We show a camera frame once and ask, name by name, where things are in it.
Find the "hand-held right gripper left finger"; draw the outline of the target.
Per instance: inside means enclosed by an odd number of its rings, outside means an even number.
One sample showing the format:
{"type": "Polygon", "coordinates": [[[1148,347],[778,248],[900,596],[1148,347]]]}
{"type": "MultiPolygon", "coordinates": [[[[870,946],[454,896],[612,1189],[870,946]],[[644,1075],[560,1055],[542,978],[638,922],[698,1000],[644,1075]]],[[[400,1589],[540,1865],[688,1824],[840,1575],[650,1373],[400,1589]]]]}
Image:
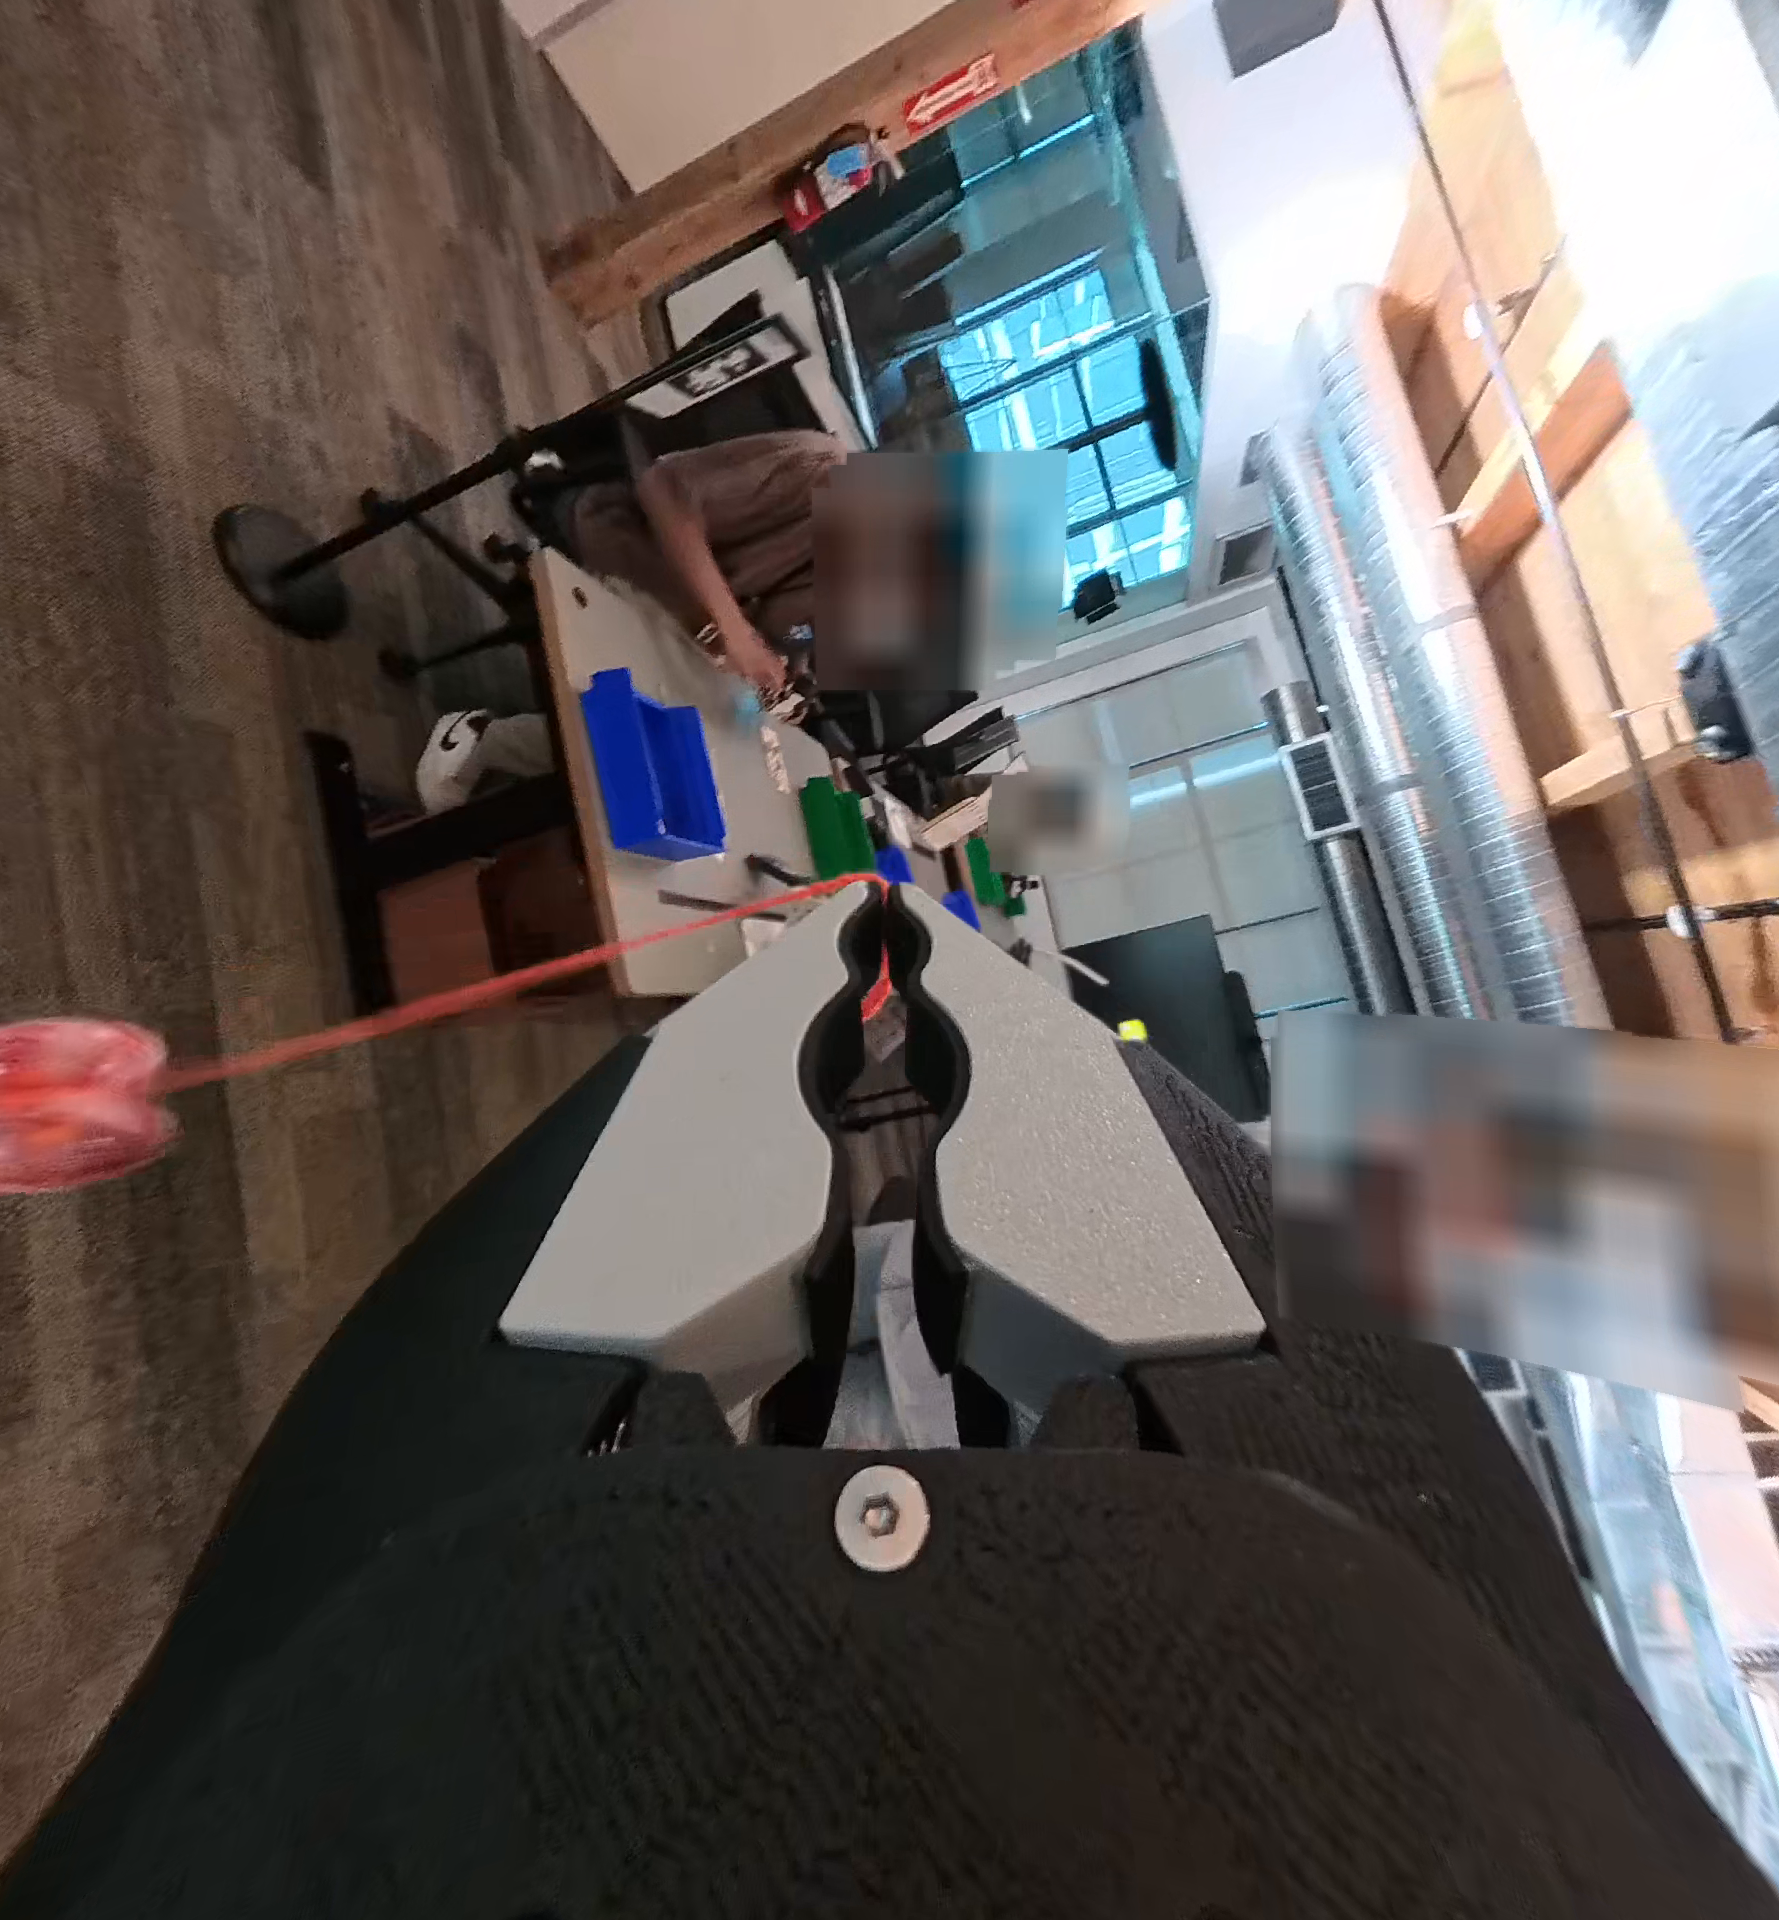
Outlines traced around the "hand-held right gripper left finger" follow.
{"type": "Polygon", "coordinates": [[[502,1310],[516,1348],[708,1380],[726,1412],[810,1357],[808,1271],[838,1217],[810,1041],[860,1007],[854,877],[662,1019],[502,1310]]]}

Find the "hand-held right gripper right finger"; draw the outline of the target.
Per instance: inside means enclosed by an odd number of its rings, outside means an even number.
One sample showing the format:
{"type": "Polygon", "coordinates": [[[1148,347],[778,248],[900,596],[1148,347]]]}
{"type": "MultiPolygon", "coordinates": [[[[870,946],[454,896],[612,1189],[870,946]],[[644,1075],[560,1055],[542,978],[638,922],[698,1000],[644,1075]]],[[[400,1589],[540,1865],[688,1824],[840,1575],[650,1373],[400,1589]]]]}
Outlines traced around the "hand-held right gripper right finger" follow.
{"type": "Polygon", "coordinates": [[[1256,1352],[1264,1316],[1110,1027],[904,884],[894,982],[910,1080],[940,1118],[916,1214],[940,1370],[1050,1397],[1256,1352]]]}

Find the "red white yo-yo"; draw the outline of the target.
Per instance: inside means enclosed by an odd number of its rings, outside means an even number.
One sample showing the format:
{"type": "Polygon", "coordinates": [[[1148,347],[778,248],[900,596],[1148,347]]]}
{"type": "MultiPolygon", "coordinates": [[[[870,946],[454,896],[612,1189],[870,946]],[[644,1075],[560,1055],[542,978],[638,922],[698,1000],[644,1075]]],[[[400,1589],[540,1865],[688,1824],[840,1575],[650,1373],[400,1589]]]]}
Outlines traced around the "red white yo-yo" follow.
{"type": "Polygon", "coordinates": [[[168,1046],[124,1019],[0,1022],[0,1195],[88,1188],[158,1162],[182,1127],[168,1046]]]}

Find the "cardboard box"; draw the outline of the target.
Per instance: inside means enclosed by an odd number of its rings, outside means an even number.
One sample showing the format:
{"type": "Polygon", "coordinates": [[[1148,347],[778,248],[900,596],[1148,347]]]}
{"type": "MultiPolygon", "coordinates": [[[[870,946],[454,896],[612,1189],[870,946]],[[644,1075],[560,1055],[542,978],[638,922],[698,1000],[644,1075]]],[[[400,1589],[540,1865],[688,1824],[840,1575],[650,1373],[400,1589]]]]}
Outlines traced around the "cardboard box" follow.
{"type": "Polygon", "coordinates": [[[378,911],[398,1001],[554,962],[606,936],[574,828],[398,882],[378,911]]]}

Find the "large blue parts bin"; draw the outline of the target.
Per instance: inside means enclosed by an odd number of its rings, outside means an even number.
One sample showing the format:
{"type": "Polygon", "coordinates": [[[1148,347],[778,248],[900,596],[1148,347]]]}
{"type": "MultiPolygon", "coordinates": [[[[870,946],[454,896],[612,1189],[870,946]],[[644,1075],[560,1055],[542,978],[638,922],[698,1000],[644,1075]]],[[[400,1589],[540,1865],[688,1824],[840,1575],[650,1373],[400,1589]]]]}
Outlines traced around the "large blue parts bin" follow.
{"type": "Polygon", "coordinates": [[[628,667],[596,672],[580,707],[616,851],[660,861],[728,851],[700,707],[644,693],[628,667]]]}

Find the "grey work table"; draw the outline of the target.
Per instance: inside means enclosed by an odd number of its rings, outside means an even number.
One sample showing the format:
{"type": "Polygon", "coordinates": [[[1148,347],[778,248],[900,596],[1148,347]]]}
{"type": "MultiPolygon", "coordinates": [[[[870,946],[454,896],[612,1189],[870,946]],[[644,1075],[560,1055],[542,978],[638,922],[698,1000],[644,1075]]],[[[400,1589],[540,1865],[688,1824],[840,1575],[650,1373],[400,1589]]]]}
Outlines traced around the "grey work table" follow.
{"type": "Polygon", "coordinates": [[[628,998],[702,995],[750,958],[746,928],[758,917],[702,930],[690,924],[738,903],[780,897],[778,884],[750,870],[752,853],[796,873],[812,872],[798,787],[832,773],[832,760],[798,728],[768,716],[746,723],[738,714],[740,684],[634,591],[588,576],[552,550],[532,560],[532,586],[600,943],[634,946],[610,962],[610,983],[628,998]],[[726,816],[726,851],[670,861],[614,846],[582,714],[582,693],[594,676],[614,667],[626,670],[650,700],[696,707],[702,716],[726,816]]]}

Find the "black stool chair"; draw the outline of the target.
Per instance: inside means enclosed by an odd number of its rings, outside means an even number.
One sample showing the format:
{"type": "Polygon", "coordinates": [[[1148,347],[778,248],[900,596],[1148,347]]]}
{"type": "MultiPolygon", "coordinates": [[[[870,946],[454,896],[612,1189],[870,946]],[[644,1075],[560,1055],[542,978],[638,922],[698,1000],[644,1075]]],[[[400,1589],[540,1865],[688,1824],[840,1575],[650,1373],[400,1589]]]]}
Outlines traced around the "black stool chair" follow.
{"type": "Polygon", "coordinates": [[[624,477],[642,436],[618,405],[592,403],[560,419],[518,427],[492,448],[408,491],[370,488],[352,521],[320,535],[272,505],[242,502],[212,523],[212,543],[230,586],[266,621],[306,642],[342,637],[352,618],[344,564],[382,538],[410,529],[450,564],[508,626],[534,610],[526,550],[510,542],[478,551],[450,538],[436,511],[490,484],[508,484],[512,508],[536,543],[558,532],[568,497],[624,477]]]}

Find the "black white marker sign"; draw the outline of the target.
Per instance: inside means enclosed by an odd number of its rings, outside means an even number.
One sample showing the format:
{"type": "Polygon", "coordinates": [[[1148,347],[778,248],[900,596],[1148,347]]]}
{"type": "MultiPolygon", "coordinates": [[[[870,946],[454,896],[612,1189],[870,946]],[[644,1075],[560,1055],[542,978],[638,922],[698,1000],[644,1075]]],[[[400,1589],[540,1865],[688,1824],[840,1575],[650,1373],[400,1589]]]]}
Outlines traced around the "black white marker sign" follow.
{"type": "Polygon", "coordinates": [[[748,383],[776,365],[786,368],[796,355],[792,335],[766,326],[742,339],[718,343],[710,355],[698,358],[682,371],[672,374],[672,382],[690,403],[700,403],[748,383]]]}

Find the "red fire extinguisher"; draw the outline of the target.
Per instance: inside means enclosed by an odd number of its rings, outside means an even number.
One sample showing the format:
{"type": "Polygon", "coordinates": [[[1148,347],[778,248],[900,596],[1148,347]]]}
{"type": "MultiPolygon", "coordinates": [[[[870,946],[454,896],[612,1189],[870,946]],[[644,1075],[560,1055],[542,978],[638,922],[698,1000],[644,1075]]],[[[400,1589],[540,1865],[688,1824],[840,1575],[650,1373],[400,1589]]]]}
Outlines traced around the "red fire extinguisher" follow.
{"type": "Polygon", "coordinates": [[[788,234],[806,236],[838,208],[870,192],[882,193],[902,176],[902,158],[886,133],[866,121],[850,121],[820,140],[778,181],[782,223],[788,234]]]}

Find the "black wall screen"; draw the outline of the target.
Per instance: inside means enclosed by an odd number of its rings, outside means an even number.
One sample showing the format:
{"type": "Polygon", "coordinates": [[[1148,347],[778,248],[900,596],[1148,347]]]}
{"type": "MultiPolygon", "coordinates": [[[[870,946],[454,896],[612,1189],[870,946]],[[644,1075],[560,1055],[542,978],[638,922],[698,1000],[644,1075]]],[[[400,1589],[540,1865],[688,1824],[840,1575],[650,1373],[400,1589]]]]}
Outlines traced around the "black wall screen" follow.
{"type": "Polygon", "coordinates": [[[1120,932],[1062,955],[1078,1004],[1142,1040],[1242,1123],[1270,1115],[1268,1050],[1246,978],[1208,915],[1120,932]]]}

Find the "silver spiral air duct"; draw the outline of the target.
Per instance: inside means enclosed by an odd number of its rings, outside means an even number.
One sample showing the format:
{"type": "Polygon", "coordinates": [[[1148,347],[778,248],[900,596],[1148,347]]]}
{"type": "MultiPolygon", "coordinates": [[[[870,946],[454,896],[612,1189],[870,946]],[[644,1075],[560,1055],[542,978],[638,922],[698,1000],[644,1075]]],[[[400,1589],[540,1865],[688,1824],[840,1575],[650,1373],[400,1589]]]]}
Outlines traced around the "silver spiral air duct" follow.
{"type": "Polygon", "coordinates": [[[1382,296],[1320,300],[1262,453],[1286,594],[1422,1011],[1608,1027],[1382,296]]]}

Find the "wooden post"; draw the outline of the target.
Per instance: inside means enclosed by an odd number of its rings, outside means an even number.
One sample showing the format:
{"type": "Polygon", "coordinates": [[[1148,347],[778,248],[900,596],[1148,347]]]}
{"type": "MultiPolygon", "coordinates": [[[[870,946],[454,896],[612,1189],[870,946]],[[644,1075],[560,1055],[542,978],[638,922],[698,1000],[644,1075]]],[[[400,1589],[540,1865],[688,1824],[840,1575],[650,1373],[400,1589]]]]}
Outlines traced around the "wooden post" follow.
{"type": "Polygon", "coordinates": [[[1020,83],[1150,10],[1148,2],[940,4],[666,180],[546,241],[544,277],[582,324],[624,313],[776,228],[778,181],[838,127],[868,124],[902,153],[916,140],[902,126],[902,101],[930,79],[996,52],[1002,83],[1020,83]]]}

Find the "red wall sign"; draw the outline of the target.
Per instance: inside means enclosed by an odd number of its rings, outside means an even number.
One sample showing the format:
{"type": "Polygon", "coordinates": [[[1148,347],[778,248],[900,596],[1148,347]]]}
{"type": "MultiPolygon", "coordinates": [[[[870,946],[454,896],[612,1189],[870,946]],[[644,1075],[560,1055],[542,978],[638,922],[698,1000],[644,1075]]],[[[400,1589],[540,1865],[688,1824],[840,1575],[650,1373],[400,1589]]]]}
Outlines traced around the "red wall sign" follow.
{"type": "Polygon", "coordinates": [[[910,137],[922,137],[1002,92],[998,54],[980,54],[908,93],[902,101],[902,126],[910,137]]]}

